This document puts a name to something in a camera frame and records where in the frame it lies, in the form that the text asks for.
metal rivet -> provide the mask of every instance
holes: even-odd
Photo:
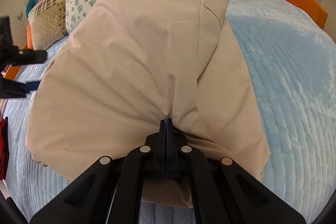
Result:
[[[99,162],[102,164],[102,165],[106,165],[106,164],[109,164],[110,163],[110,158],[109,157],[101,157]]]
[[[231,165],[233,163],[232,159],[229,157],[222,158],[222,164]]]
[[[144,145],[144,146],[140,147],[140,151],[142,153],[148,153],[150,150],[151,150],[151,148],[147,145]]]
[[[182,146],[181,151],[184,153],[190,153],[192,148],[188,145]]]

quilted blanket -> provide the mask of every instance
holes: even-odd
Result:
[[[262,183],[309,224],[336,188],[336,45],[284,0],[230,0],[226,16],[248,65],[271,151]],[[50,59],[65,40],[48,50]],[[48,63],[22,68],[18,80],[40,79]],[[9,100],[4,110],[11,151],[6,185],[28,220],[69,184],[35,164],[25,149],[32,99]],[[139,222],[194,223],[193,210],[142,203]]]

plaid pillow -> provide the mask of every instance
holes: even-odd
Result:
[[[66,0],[42,0],[28,15],[35,50],[46,50],[68,34],[65,26]]]

red fabric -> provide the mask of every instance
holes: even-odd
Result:
[[[5,172],[5,143],[2,138],[2,129],[5,126],[5,120],[0,121],[0,180],[3,180]]]

black clamp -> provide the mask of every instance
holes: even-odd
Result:
[[[103,156],[40,210],[31,224],[137,224],[143,179],[189,179],[197,224],[305,224],[231,158],[190,147],[171,119],[117,160]]]
[[[14,46],[9,17],[0,18],[0,71],[3,71],[8,65],[41,64],[46,59],[46,51],[21,50]],[[24,98],[34,87],[5,79],[3,75],[0,75],[0,98]]]

